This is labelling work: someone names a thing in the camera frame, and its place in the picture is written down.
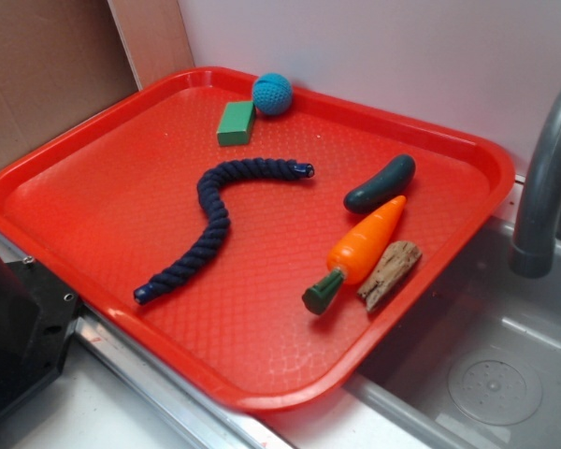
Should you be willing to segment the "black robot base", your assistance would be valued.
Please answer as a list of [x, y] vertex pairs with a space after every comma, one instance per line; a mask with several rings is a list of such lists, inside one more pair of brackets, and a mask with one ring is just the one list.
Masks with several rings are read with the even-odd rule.
[[0, 257], [0, 421], [62, 374], [79, 308], [42, 263]]

